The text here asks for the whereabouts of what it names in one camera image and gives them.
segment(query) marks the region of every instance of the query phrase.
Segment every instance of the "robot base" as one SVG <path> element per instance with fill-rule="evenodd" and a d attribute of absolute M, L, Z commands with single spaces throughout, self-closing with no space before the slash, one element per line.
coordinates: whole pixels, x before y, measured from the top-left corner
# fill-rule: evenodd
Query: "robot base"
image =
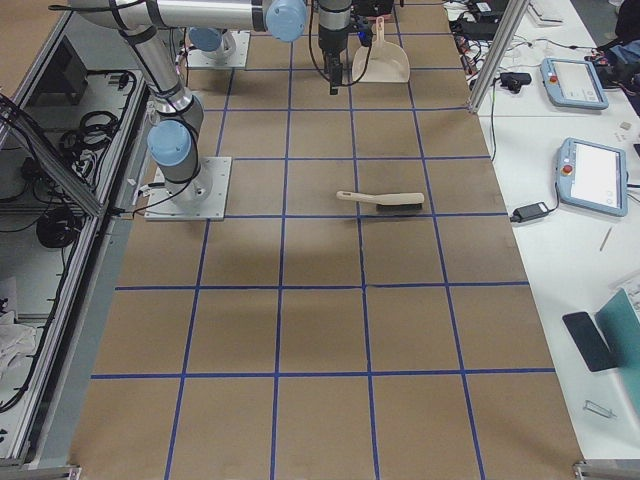
<path fill-rule="evenodd" d="M 189 203 L 167 200 L 146 210 L 144 218 L 149 221 L 223 220 L 231 177 L 231 157 L 202 157 L 200 164 L 203 170 L 200 175 L 210 175 L 213 178 L 211 193 L 204 200 Z M 153 181 L 164 182 L 164 175 L 159 168 Z M 152 190 L 149 205 L 167 197 L 169 194 L 164 188 Z"/>
<path fill-rule="evenodd" d="M 210 58 L 203 55 L 200 50 L 189 52 L 189 70 L 226 70 L 230 68 L 245 68 L 249 53 L 249 39 L 251 34 L 247 31 L 231 32 L 236 42 L 235 51 L 227 58 Z"/>

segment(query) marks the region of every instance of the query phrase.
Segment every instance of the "tablet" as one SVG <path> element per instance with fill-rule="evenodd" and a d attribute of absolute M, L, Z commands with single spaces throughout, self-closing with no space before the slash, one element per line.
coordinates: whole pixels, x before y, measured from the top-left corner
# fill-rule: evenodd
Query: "tablet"
<path fill-rule="evenodd" d="M 561 202 L 625 216 L 627 167 L 624 150 L 567 138 L 558 153 L 556 189 Z"/>
<path fill-rule="evenodd" d="M 540 71 L 549 99 L 554 105 L 592 110 L 604 110 L 609 106 L 591 62 L 545 58 Z"/>

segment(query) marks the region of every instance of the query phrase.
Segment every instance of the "dustpan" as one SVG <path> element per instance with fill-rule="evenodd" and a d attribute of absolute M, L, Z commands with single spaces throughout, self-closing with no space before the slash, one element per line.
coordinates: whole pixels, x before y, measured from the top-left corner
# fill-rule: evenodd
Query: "dustpan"
<path fill-rule="evenodd" d="M 409 59 L 399 45 L 384 39 L 384 17 L 376 18 L 376 39 L 371 46 L 360 47 L 353 57 L 351 77 L 361 82 L 406 83 L 409 81 Z"/>

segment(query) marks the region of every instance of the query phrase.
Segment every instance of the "tiled surface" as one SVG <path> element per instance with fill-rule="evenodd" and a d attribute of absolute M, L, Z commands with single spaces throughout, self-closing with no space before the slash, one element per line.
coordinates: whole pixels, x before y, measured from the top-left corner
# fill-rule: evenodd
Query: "tiled surface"
<path fill-rule="evenodd" d="M 306 39 L 264 34 L 246 71 L 193 72 L 201 151 L 234 157 L 227 218 L 135 221 L 72 452 L 87 478 L 570 478 L 575 438 L 430 3 L 387 25 L 409 85 L 329 96 Z M 425 202 L 382 213 L 338 190 Z"/>

